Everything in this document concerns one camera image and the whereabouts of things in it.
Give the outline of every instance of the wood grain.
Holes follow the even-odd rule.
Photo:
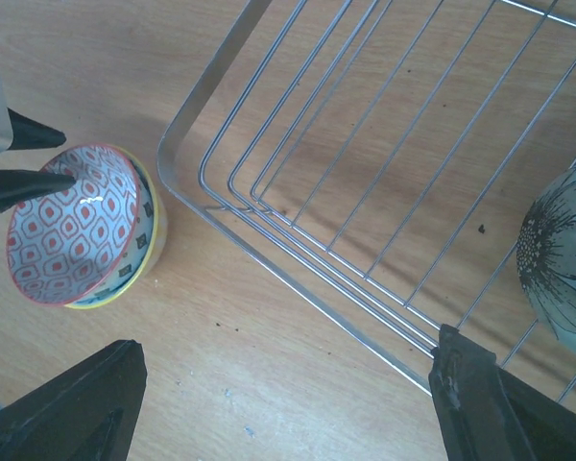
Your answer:
[[[394,2],[278,174],[265,196],[269,204],[288,217],[296,215],[435,3]],[[295,4],[272,4],[184,141],[178,173],[183,188],[202,203],[211,201],[196,178],[201,155]],[[306,231],[324,243],[332,239],[488,4],[445,2],[301,216],[299,224]],[[207,170],[210,186],[227,193],[226,178],[234,162],[340,5],[337,0],[308,2],[214,154]],[[252,151],[235,182],[246,196],[368,5],[354,0]],[[69,144],[121,145],[155,171],[156,146],[164,129],[242,7],[236,0],[0,0],[0,73],[9,104],[64,130]],[[576,2],[560,2],[562,7],[568,15],[576,14]],[[337,240],[334,249],[339,254],[361,269],[372,264],[538,20],[507,5],[492,8],[391,167]],[[399,296],[410,295],[575,56],[576,31],[546,22],[374,277]],[[460,319],[512,245],[533,198],[575,156],[576,70],[560,96],[414,298],[418,308],[439,322]],[[56,153],[5,153],[0,168],[38,168]],[[445,459],[433,405],[424,393],[176,199],[164,191],[162,195],[170,229],[158,265],[121,299],[89,312],[42,308],[19,295],[4,258],[9,216],[0,215],[1,402],[21,397],[117,338],[133,338],[143,344],[149,378],[131,459]],[[219,217],[426,375],[430,361],[411,345],[278,253],[236,217]],[[478,231],[480,225],[484,234]],[[533,318],[513,264],[465,328],[500,356]],[[435,335],[426,325],[419,326]],[[554,396],[576,371],[576,358],[538,329],[511,371]],[[567,402],[576,410],[576,393]]]

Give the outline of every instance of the bowl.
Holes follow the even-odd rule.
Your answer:
[[[139,278],[144,277],[156,265],[160,258],[168,231],[168,218],[164,203],[156,191],[152,178],[143,164],[131,153],[121,149],[131,160],[132,166],[139,175],[143,186],[152,197],[152,213],[154,219],[153,231],[147,245],[147,252],[139,262],[131,277],[116,288],[106,288],[95,292],[93,299],[70,303],[67,307],[73,309],[93,309],[114,301],[128,290]]]
[[[129,264],[132,271],[139,254],[136,237],[153,227],[153,216],[143,219],[146,214],[139,212],[151,196],[128,156],[105,144],[68,149],[42,171],[77,182],[15,207],[7,236],[12,279],[37,303],[91,298],[101,285],[117,284],[120,273],[126,278]]]
[[[540,321],[576,353],[576,165],[529,209],[516,243],[516,267]]]

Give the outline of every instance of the light blue bowl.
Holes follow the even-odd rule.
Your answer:
[[[516,265],[540,321],[576,352],[576,166],[532,204],[518,237]]]

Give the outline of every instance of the ceramic bowl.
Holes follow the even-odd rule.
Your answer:
[[[576,165],[529,209],[516,244],[516,266],[540,321],[576,352]]]
[[[129,158],[103,144],[79,146],[42,171],[67,174],[70,189],[19,204],[7,236],[7,258],[21,293],[37,303],[64,305],[113,284],[137,260],[137,222],[151,202]]]
[[[147,189],[150,196],[152,197],[152,213],[154,217],[154,228],[152,231],[151,238],[149,239],[147,245],[147,252],[139,262],[138,266],[134,270],[132,276],[125,280],[122,284],[116,288],[106,288],[102,291],[96,292],[95,297],[86,301],[77,301],[70,303],[67,307],[73,309],[92,309],[95,307],[100,307],[111,301],[115,300],[119,296],[128,290],[132,284],[139,279],[144,277],[152,268],[156,265],[162,250],[164,249],[164,244],[166,243],[166,235],[168,231],[168,218],[166,213],[166,208],[164,203],[160,198],[159,194],[154,187],[154,183],[148,171],[145,169],[143,164],[131,153],[122,150],[131,159],[132,166],[139,175],[143,186]]]

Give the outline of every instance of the metal wire rack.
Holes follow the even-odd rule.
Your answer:
[[[536,366],[516,357],[541,336],[531,358],[554,355],[542,373],[556,384],[545,392],[565,400],[576,388],[576,357],[551,346],[533,320],[512,255],[531,201],[576,163],[576,124],[564,125],[576,113],[576,5],[287,5],[250,0],[238,16],[160,142],[162,182],[421,390],[429,392],[423,371],[436,331],[450,323],[496,351],[502,367],[515,361],[519,375]],[[308,8],[328,22],[308,22]],[[263,44],[256,31],[267,16],[273,39]],[[235,93],[230,72],[246,69]],[[275,93],[256,96],[265,76]],[[363,88],[371,92],[354,99]],[[568,130],[569,145],[556,144]],[[503,215],[497,231],[477,226],[491,215]],[[246,226],[238,230],[234,217]],[[311,273],[334,290],[309,286]],[[383,329],[364,331],[363,312]],[[487,322],[489,335],[479,336]],[[491,339],[499,335],[505,346]],[[540,376],[531,376],[536,387]]]

